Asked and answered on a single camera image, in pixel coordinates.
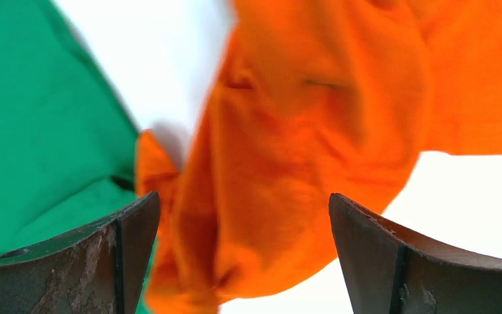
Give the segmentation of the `green t shirt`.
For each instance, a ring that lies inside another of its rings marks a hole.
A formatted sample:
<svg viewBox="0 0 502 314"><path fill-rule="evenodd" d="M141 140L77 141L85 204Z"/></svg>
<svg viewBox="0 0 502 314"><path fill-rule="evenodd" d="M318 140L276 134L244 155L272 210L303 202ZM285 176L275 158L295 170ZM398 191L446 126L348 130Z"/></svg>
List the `green t shirt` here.
<svg viewBox="0 0 502 314"><path fill-rule="evenodd" d="M135 194L137 130L50 1L0 1L0 255Z"/></svg>

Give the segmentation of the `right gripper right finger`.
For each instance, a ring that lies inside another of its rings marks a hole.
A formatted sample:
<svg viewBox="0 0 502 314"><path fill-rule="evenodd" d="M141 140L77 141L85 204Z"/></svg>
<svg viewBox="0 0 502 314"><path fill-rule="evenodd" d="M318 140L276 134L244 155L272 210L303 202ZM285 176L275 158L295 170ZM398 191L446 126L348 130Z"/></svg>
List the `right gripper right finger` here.
<svg viewBox="0 0 502 314"><path fill-rule="evenodd" d="M341 194L331 229L354 313L502 313L502 258L451 246Z"/></svg>

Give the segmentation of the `orange t shirt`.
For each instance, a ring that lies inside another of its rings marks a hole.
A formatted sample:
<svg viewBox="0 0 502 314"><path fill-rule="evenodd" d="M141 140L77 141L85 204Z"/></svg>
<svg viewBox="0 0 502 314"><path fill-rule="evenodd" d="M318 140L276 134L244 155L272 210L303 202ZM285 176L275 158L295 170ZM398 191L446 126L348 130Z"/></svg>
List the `orange t shirt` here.
<svg viewBox="0 0 502 314"><path fill-rule="evenodd" d="M337 256L327 203L381 213L419 153L502 154L502 1L235 1L189 158L145 131L136 191L160 196L145 302L217 313Z"/></svg>

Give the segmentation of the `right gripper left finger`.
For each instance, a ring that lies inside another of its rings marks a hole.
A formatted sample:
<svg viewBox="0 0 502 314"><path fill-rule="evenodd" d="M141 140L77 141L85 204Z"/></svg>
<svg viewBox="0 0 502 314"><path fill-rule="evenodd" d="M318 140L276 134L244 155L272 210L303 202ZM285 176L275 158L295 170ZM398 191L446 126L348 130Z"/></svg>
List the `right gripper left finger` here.
<svg viewBox="0 0 502 314"><path fill-rule="evenodd" d="M0 255L0 313L134 313L155 242L151 192L91 223Z"/></svg>

